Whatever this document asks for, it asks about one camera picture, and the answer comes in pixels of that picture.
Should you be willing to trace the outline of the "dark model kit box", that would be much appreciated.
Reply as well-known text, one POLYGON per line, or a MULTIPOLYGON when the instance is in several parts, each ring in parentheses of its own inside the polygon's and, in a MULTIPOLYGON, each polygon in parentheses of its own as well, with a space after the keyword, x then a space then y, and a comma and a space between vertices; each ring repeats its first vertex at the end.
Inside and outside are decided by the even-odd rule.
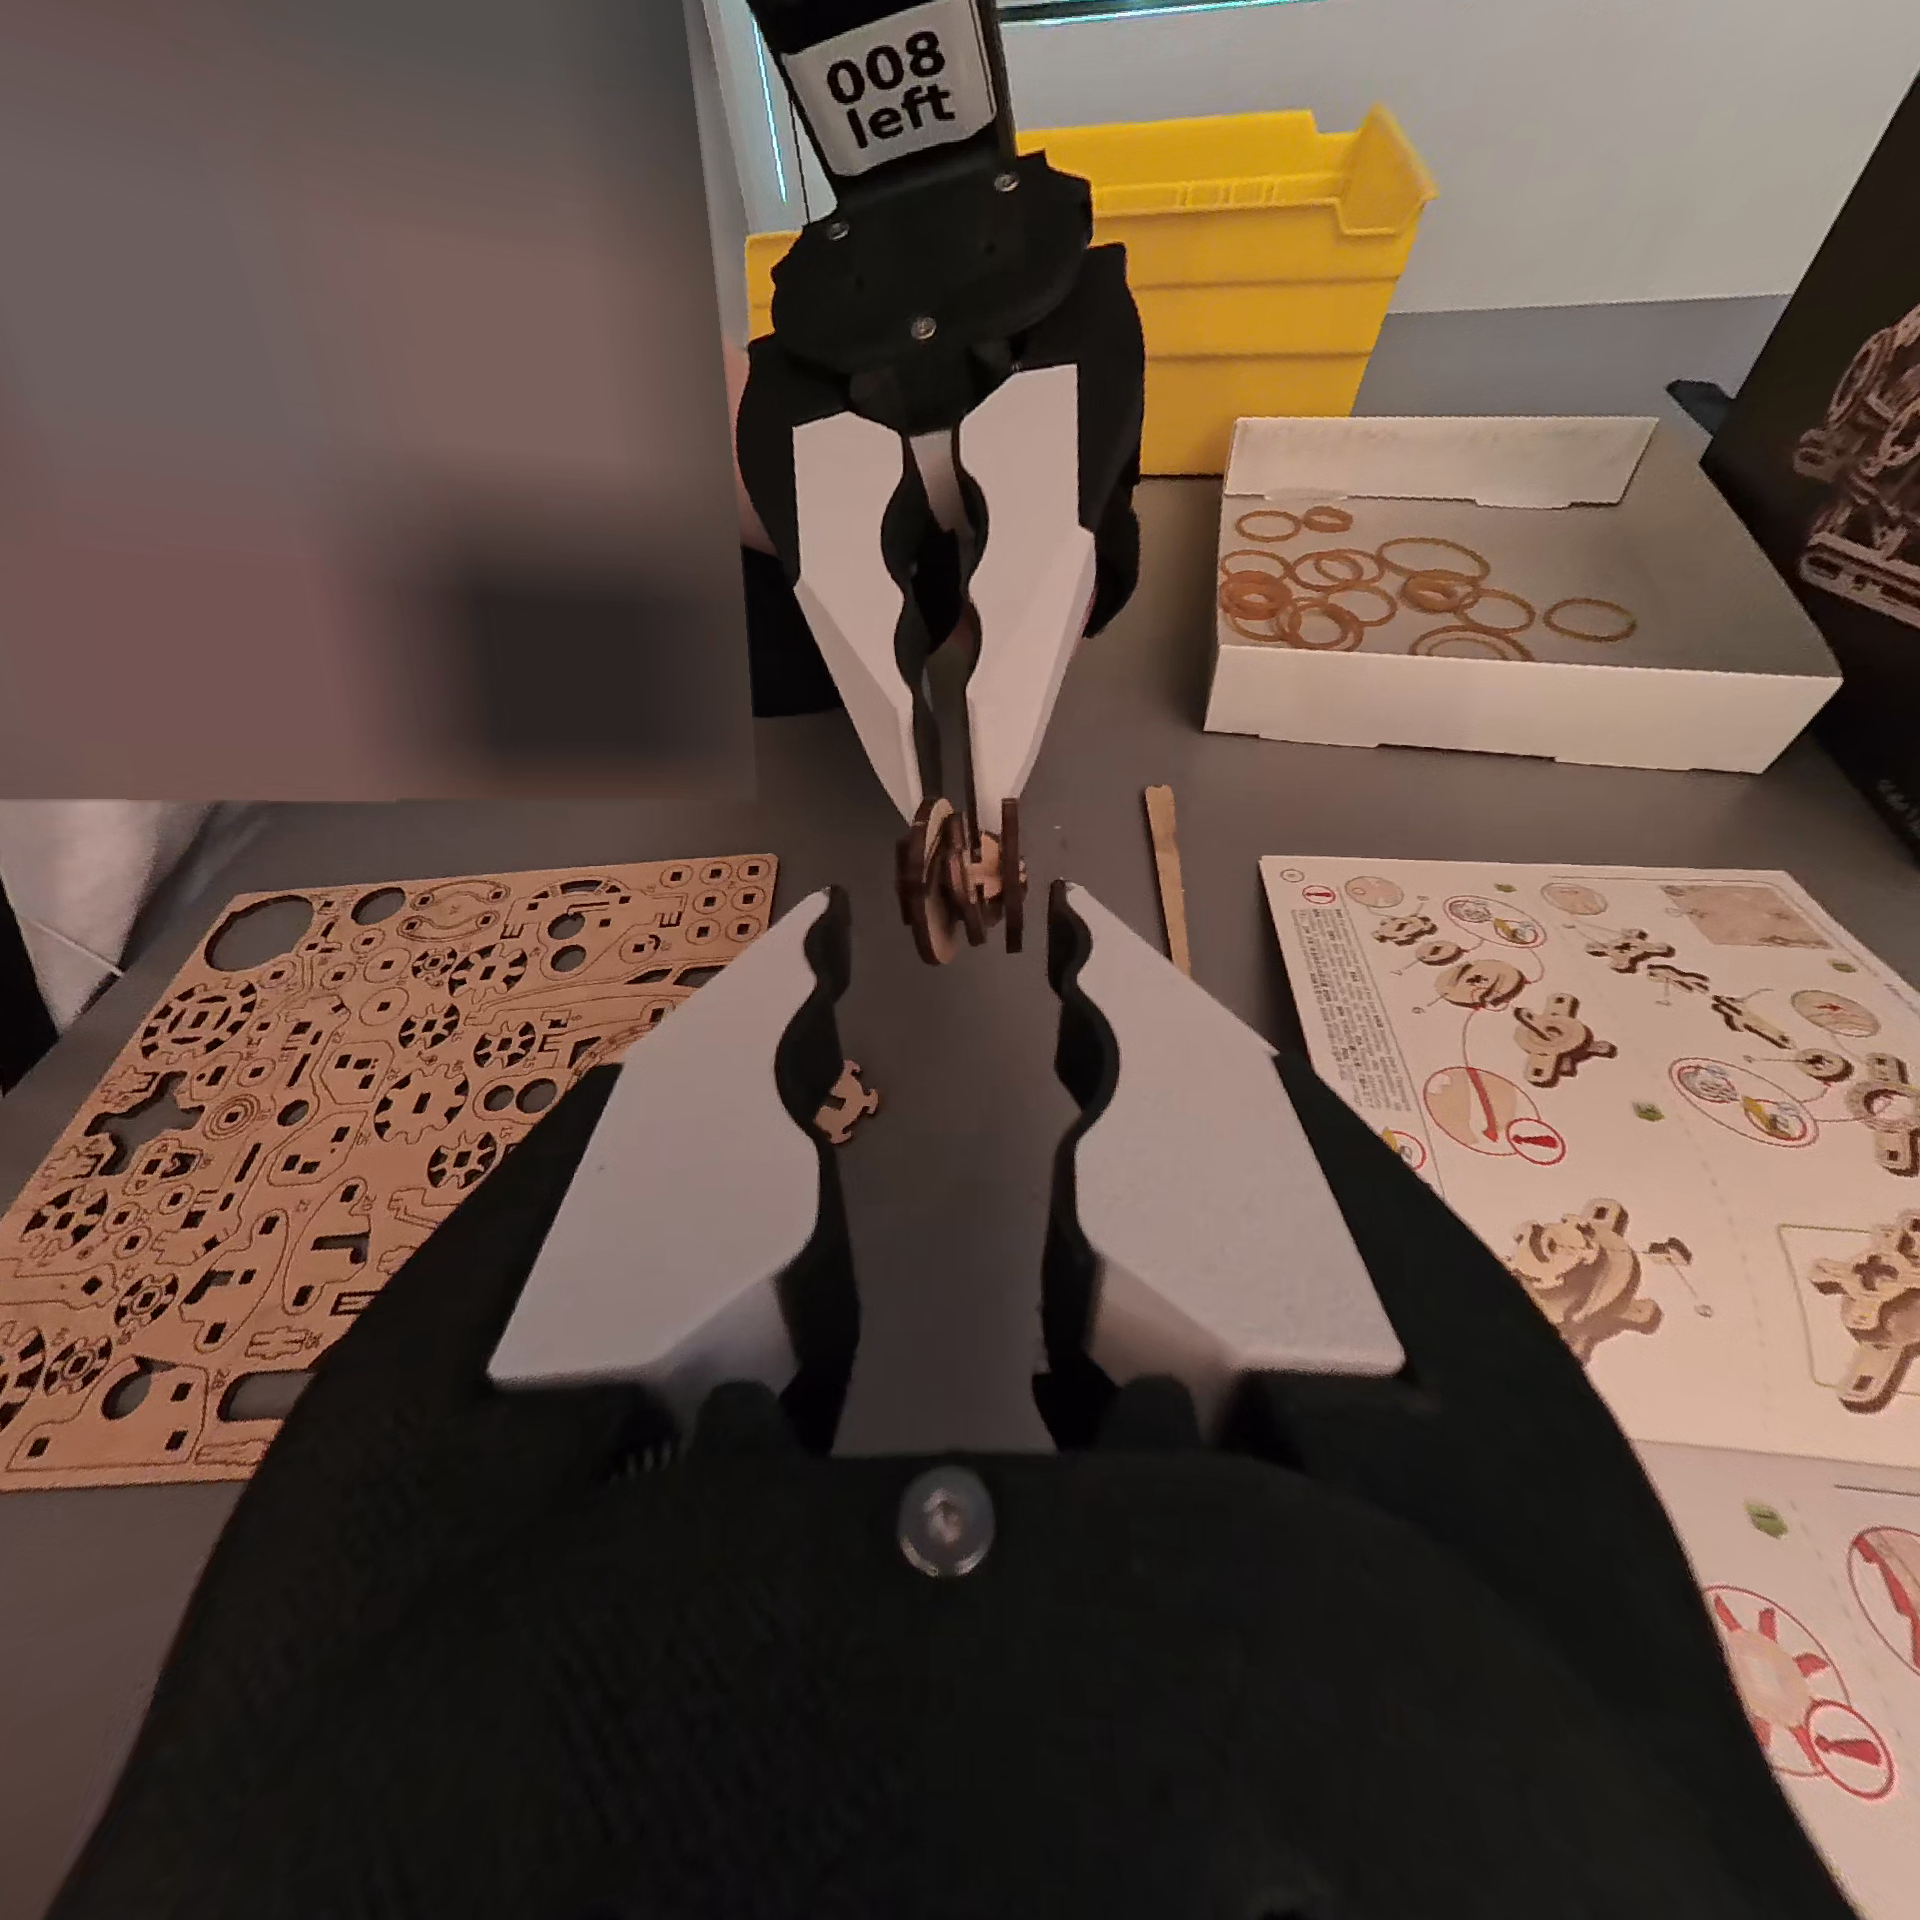
POLYGON ((1829 643, 1814 735, 1918 851, 1918 87, 1699 459, 1829 643))

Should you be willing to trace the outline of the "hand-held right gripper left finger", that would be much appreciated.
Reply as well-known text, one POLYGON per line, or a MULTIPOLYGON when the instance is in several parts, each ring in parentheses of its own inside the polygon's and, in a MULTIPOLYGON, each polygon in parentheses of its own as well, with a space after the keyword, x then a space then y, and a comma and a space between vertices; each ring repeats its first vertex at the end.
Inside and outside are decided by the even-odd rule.
POLYGON ((624 1054, 494 1386, 637 1386, 686 1431, 718 1386, 755 1382, 831 1451, 859 1309, 817 1116, 848 978, 849 900, 830 885, 624 1054))

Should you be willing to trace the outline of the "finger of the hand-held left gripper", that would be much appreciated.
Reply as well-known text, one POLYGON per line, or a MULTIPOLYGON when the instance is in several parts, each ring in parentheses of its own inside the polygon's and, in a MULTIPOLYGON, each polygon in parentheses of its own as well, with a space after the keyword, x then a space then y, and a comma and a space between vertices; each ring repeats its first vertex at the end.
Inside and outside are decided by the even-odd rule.
POLYGON ((939 645, 911 571, 939 533, 913 442, 878 421, 791 435, 795 594, 885 793, 902 818, 944 793, 928 661, 939 645))
POLYGON ((936 650, 942 791, 973 826, 1021 795, 1091 607, 1075 389, 1075 365, 1019 371, 936 438, 971 559, 966 610, 936 650))

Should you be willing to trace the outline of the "white cardboard box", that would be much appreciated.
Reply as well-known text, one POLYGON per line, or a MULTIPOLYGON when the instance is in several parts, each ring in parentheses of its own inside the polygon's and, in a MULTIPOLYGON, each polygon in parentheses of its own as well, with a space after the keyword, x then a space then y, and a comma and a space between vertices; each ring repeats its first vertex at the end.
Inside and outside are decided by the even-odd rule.
POLYGON ((1219 524, 1309 497, 1354 507, 1368 538, 1457 538, 1525 591, 1623 601, 1639 635, 1550 641, 1536 662, 1305 655, 1227 641, 1216 615, 1209 732, 1754 775, 1840 689, 1807 612, 1650 419, 1235 421, 1219 524))

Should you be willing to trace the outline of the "yellow plastic bin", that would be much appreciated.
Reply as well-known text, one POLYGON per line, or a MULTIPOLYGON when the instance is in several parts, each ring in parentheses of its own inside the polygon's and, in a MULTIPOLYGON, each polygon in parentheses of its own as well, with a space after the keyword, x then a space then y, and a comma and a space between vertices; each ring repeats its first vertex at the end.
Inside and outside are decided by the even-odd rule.
MULTIPOLYGON (((1382 108, 1352 133, 1243 111, 1015 135, 1091 188, 1143 324, 1139 471, 1213 473, 1240 415, 1342 415, 1433 199, 1382 108)), ((921 469, 950 478, 939 435, 921 469)))

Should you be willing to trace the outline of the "laser-cut wooden parts sheet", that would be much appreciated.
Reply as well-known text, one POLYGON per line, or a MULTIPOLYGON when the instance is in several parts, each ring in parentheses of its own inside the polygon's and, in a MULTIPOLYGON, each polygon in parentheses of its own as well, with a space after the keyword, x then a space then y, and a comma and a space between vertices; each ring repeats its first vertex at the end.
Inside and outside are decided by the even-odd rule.
POLYGON ((247 1478, 242 1381, 312 1366, 774 891, 749 853, 233 898, 3 1214, 3 1492, 247 1478))

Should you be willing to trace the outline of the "black quilted pad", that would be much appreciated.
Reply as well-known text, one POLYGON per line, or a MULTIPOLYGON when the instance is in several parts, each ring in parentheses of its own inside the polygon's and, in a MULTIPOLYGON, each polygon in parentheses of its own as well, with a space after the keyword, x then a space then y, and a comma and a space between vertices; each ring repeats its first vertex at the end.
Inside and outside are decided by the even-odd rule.
POLYGON ((786 718, 843 708, 843 698, 799 607, 782 563, 743 546, 752 713, 786 718))

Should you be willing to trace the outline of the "tapered wooden stick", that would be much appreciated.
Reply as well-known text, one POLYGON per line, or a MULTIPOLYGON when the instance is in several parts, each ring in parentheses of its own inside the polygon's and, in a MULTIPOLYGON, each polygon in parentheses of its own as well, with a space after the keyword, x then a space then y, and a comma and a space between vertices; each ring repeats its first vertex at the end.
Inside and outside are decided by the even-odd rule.
POLYGON ((1143 814, 1157 868, 1159 902, 1168 939, 1168 961, 1183 977, 1193 977, 1183 898, 1183 861, 1178 851, 1176 806, 1170 783, 1150 783, 1143 791, 1143 814))

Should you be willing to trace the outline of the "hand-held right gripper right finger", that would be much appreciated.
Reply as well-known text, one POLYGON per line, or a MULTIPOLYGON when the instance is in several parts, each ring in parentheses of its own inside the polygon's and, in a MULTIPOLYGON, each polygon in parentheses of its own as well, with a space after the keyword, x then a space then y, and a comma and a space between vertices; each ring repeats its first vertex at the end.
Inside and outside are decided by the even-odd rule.
POLYGON ((1058 1450, 1168 1379, 1202 1436, 1249 1377, 1391 1379, 1405 1363, 1278 1051, 1085 885, 1047 897, 1051 1164, 1033 1389, 1058 1450))

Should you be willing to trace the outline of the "pile of rubber bands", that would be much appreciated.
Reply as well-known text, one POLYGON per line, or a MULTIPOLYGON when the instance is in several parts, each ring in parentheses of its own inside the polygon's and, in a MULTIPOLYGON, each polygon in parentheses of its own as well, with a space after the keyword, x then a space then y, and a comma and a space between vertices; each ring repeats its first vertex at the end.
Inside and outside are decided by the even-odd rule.
POLYGON ((1305 655, 1536 662, 1550 641, 1610 650, 1640 612, 1595 591, 1514 587, 1453 534, 1365 534, 1346 503, 1227 507, 1216 554, 1216 615, 1227 641, 1305 655))

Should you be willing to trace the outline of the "illustrated instruction booklet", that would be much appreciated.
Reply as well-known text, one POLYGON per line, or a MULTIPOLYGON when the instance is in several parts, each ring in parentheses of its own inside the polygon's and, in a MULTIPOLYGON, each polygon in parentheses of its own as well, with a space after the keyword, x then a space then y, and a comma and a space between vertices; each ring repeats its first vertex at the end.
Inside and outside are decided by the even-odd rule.
POLYGON ((1314 1067, 1585 1366, 1831 1873, 1915 1916, 1915 982, 1779 870, 1259 881, 1314 1067))

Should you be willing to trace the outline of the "wooden model assembly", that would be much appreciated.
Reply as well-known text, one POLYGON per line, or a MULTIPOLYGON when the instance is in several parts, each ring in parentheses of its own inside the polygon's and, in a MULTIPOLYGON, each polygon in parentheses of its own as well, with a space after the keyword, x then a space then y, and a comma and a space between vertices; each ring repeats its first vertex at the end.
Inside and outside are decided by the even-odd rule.
POLYGON ((983 947, 994 929, 1019 954, 1024 885, 1017 801, 1000 804, 999 831, 973 831, 950 803, 926 798, 895 849, 902 923, 929 966, 950 963, 960 943, 983 947))

